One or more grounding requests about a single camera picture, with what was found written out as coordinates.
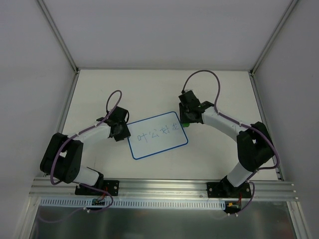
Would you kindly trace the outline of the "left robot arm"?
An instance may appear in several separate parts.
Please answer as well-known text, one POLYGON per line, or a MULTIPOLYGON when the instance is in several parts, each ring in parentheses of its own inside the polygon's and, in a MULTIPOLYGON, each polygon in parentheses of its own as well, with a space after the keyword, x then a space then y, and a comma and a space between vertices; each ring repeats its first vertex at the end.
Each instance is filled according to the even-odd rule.
POLYGON ((40 171, 55 178, 53 185, 64 182, 78 183, 77 195, 98 195, 110 190, 110 184, 97 170, 82 165, 83 151, 88 147, 112 138, 121 141, 131 136, 127 123, 129 111, 115 107, 108 112, 108 118, 99 118, 95 124, 73 136, 55 133, 40 163, 40 171))

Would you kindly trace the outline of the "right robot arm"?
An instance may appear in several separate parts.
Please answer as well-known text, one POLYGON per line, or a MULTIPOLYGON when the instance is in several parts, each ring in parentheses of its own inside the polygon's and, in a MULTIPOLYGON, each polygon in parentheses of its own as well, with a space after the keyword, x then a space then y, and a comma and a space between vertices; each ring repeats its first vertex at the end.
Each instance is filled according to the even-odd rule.
POLYGON ((181 124, 201 123, 224 133, 237 144, 238 163, 215 186, 207 184, 210 198, 235 198, 245 190, 248 180, 274 155, 274 146, 262 122, 244 125, 217 111, 208 101, 201 103, 192 90, 178 96, 181 124))

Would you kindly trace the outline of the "blue framed small whiteboard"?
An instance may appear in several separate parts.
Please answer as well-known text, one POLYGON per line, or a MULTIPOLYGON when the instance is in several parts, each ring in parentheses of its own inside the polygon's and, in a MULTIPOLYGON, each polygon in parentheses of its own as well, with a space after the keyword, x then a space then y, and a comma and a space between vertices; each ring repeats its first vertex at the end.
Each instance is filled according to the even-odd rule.
POLYGON ((188 144, 176 112, 138 120, 128 124, 128 144, 134 160, 140 160, 188 144))

